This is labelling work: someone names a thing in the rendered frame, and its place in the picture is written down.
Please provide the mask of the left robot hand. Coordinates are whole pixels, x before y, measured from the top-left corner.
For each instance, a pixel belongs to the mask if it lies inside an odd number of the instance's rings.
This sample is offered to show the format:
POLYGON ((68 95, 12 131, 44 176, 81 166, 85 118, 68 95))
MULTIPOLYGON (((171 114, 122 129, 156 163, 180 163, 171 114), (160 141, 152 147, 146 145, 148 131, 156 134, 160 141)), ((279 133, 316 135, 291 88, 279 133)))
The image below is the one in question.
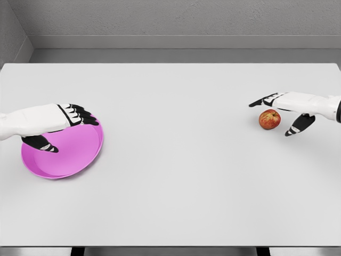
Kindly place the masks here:
POLYGON ((70 103, 31 107, 19 113, 23 118, 18 128, 22 142, 34 149, 51 153, 58 153, 59 150, 43 134, 63 131, 77 125, 99 125, 97 119, 84 107, 70 103))

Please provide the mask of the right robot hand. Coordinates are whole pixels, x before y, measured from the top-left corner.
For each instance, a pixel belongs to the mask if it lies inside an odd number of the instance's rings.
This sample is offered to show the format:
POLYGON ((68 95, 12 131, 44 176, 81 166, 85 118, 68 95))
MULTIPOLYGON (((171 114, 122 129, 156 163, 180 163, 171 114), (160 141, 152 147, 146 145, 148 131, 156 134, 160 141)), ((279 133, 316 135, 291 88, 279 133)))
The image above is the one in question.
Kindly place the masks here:
POLYGON ((324 97, 305 93, 274 93, 252 102, 249 104, 249 107, 259 105, 267 105, 281 110, 301 113, 289 130, 285 132, 286 137, 306 130, 314 123, 315 115, 322 115, 328 118, 330 114, 324 97))

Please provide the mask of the red yellow apple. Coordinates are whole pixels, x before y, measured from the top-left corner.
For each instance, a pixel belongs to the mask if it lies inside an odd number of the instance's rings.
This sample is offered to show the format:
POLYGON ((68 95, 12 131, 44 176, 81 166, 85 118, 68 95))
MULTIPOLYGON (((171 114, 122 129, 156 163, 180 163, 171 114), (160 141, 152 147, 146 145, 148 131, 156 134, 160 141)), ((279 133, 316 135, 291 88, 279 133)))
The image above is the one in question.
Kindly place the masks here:
POLYGON ((281 116, 274 109, 268 109, 260 114, 258 122, 263 129, 271 130, 279 126, 281 116))

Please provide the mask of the pink round plate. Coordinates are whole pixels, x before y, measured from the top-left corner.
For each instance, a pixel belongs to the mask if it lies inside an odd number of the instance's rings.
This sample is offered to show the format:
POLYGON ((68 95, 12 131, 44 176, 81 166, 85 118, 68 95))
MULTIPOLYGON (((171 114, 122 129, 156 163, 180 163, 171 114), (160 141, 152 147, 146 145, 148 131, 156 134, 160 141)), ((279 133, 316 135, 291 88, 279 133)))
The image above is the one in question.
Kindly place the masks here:
POLYGON ((66 178, 80 172, 95 160, 103 145, 100 124, 77 125, 43 136, 58 148, 58 153, 41 151, 23 143, 21 157, 31 173, 46 179, 66 178))

